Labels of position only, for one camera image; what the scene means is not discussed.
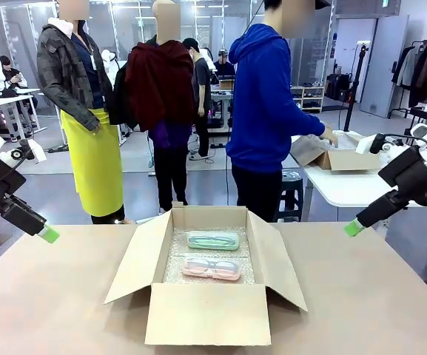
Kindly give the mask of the bubble wrap sheet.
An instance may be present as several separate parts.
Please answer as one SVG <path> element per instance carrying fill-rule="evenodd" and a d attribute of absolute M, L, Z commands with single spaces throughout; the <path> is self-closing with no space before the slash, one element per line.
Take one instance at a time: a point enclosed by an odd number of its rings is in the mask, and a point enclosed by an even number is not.
<path fill-rule="evenodd" d="M 300 136 L 294 143 L 293 147 L 299 149 L 322 149 L 329 150 L 355 150 L 357 144 L 344 133 L 337 135 L 337 145 L 333 145 L 329 140 L 321 139 L 314 135 Z"/>

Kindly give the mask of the black hanging bag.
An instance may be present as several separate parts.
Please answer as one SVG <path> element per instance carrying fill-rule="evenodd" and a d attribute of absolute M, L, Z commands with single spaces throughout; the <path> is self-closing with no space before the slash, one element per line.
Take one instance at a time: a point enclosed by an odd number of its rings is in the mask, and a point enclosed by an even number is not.
<path fill-rule="evenodd" d="M 130 106 L 130 100 L 125 87 L 127 64 L 116 73 L 113 94 L 109 105 L 110 124 L 114 126 L 126 124 L 130 129 L 138 125 L 135 114 Z"/>

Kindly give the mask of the pink glasses case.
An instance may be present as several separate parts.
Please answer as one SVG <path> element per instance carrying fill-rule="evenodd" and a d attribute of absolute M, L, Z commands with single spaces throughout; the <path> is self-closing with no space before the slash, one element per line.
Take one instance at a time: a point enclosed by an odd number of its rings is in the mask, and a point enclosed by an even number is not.
<path fill-rule="evenodd" d="M 189 277 L 238 281 L 241 276 L 241 267 L 237 260 L 187 257 L 184 260 L 181 272 Z"/>

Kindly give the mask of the black tripod stand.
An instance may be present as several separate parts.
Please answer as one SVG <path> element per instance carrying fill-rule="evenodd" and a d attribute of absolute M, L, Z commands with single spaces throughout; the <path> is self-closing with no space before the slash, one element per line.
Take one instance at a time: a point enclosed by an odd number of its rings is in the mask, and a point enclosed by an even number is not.
<path fill-rule="evenodd" d="M 357 92 L 357 88 L 358 88 L 359 80 L 360 80 L 360 74 L 361 74 L 361 70 L 363 67 L 363 62 L 364 62 L 364 58 L 366 56 L 366 52 L 369 50 L 369 41 L 359 41 L 357 43 L 357 48 L 360 49 L 360 52 L 359 52 L 359 56 L 358 56 L 357 70 L 356 70 L 356 73 L 354 74 L 354 80 L 352 83 L 352 91 L 351 91 L 351 95 L 349 96 L 349 105 L 348 105 L 348 109 L 346 112 L 346 119 L 345 119 L 344 127 L 343 127 L 344 132 L 349 131 L 349 126 L 350 126 L 352 113 L 353 113 L 353 109 L 354 109 L 354 103 L 355 103 L 355 99 L 356 99 L 356 92 Z"/>

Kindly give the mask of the small cardboard box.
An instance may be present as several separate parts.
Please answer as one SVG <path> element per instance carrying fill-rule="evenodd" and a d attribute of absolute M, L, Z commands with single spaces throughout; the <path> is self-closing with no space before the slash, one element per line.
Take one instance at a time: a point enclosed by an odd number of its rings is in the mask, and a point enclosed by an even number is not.
<path fill-rule="evenodd" d="M 363 138 L 362 135 L 356 132 L 334 131 L 336 136 L 341 133 L 347 135 L 356 144 Z M 293 143 L 300 136 L 292 137 L 292 145 L 290 155 L 295 159 L 299 166 L 319 166 L 323 170 L 331 170 L 334 172 L 347 171 L 371 171 L 381 168 L 381 160 L 378 155 L 371 153 L 358 154 L 355 150 L 329 150 L 322 149 L 299 149 L 293 147 Z"/>

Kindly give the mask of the dark red shawl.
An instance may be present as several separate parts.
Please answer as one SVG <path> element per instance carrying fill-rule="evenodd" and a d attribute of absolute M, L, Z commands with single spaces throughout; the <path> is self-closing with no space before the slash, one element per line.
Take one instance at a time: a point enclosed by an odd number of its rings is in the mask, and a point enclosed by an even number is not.
<path fill-rule="evenodd" d="M 160 122 L 192 124 L 196 115 L 193 62 L 176 40 L 161 45 L 139 42 L 129 54 L 124 88 L 142 132 Z"/>

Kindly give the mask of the seated person in varsity jacket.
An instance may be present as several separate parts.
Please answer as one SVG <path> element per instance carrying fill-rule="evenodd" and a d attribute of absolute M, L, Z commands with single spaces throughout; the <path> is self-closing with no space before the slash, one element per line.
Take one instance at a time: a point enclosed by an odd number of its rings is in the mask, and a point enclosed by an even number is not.
<path fill-rule="evenodd" d="M 27 88 L 27 81 L 22 75 L 22 73 L 17 70 L 16 68 L 11 66 L 10 59 L 5 56 L 0 56 L 0 62 L 2 66 L 2 72 L 5 77 L 4 85 L 8 89 L 26 89 Z"/>

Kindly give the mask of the black suitcase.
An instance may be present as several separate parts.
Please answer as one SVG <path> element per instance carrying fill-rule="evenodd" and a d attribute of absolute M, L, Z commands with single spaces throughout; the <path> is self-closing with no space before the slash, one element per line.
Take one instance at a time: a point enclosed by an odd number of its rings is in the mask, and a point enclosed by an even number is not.
<path fill-rule="evenodd" d="M 352 91 L 352 74 L 330 74 L 326 78 L 325 96 L 335 101 L 349 102 Z"/>

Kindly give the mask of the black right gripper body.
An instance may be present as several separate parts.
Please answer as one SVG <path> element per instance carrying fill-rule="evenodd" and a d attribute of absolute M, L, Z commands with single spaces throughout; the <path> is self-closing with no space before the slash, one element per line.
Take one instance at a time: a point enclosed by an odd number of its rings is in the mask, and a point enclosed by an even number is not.
<path fill-rule="evenodd" d="M 427 192 L 427 166 L 418 146 L 411 146 L 384 166 L 378 175 L 399 196 L 421 196 Z"/>

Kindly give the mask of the person's right forearm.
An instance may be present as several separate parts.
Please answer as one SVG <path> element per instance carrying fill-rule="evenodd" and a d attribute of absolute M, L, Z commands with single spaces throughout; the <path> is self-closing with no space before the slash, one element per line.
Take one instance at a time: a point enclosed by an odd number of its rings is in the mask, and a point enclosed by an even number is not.
<path fill-rule="evenodd" d="M 286 131 L 289 135 L 321 136 L 326 130 L 318 117 L 303 112 L 297 106 L 291 106 L 286 113 Z"/>

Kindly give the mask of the white side table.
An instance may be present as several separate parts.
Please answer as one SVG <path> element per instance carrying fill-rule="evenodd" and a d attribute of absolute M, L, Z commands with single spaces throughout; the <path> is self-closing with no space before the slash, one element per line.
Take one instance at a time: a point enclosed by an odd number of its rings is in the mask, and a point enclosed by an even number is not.
<path fill-rule="evenodd" d="M 313 191 L 337 208 L 365 208 L 391 188 L 376 171 L 338 171 L 321 169 L 319 166 L 303 167 L 306 177 L 301 221 L 309 220 Z"/>

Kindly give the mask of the mannequin with red shawl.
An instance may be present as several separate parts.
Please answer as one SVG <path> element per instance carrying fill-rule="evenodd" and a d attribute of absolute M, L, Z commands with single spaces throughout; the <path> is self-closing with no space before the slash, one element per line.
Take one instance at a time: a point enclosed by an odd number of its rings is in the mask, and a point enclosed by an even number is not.
<path fill-rule="evenodd" d="M 173 0 L 154 0 L 152 11 L 156 34 L 142 43 L 158 46 L 169 40 L 180 41 L 179 5 Z M 152 140 L 158 203 L 163 212 L 172 208 L 173 201 L 186 203 L 186 156 L 192 125 L 162 121 L 154 129 L 146 131 Z"/>

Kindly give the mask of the wooden shoe shelf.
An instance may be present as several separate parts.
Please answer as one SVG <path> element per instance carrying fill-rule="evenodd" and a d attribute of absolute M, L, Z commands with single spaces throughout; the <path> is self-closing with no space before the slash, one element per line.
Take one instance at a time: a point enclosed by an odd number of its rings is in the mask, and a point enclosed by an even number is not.
<path fill-rule="evenodd" d="M 320 113 L 322 111 L 325 95 L 324 86 L 291 86 L 290 90 L 295 103 L 304 112 Z"/>

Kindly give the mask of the bubble wrap box lining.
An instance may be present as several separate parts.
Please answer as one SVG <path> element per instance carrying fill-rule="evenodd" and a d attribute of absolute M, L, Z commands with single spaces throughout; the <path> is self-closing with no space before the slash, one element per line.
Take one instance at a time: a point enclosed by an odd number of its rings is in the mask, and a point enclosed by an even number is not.
<path fill-rule="evenodd" d="M 187 245 L 188 231 L 229 231 L 239 236 L 239 248 L 236 251 L 219 251 L 190 248 Z M 237 260 L 241 267 L 241 276 L 238 281 L 223 281 L 209 278 L 189 277 L 182 274 L 181 269 L 187 257 L 206 257 L 225 260 Z M 192 283 L 226 283 L 226 284 L 253 284 L 255 276 L 252 267 L 249 244 L 244 227 L 230 229 L 173 229 L 169 256 L 164 271 L 164 283 L 192 284 Z"/>

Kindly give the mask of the large open cardboard box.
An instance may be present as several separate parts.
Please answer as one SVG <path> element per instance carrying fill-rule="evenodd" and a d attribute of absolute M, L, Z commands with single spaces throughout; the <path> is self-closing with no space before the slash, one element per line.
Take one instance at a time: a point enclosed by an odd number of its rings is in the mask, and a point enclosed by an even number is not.
<path fill-rule="evenodd" d="M 173 229 L 244 227 L 255 282 L 164 283 Z M 149 289 L 148 345 L 267 346 L 271 331 L 266 293 L 307 309 L 280 232 L 240 206 L 176 206 L 139 225 L 105 303 Z"/>

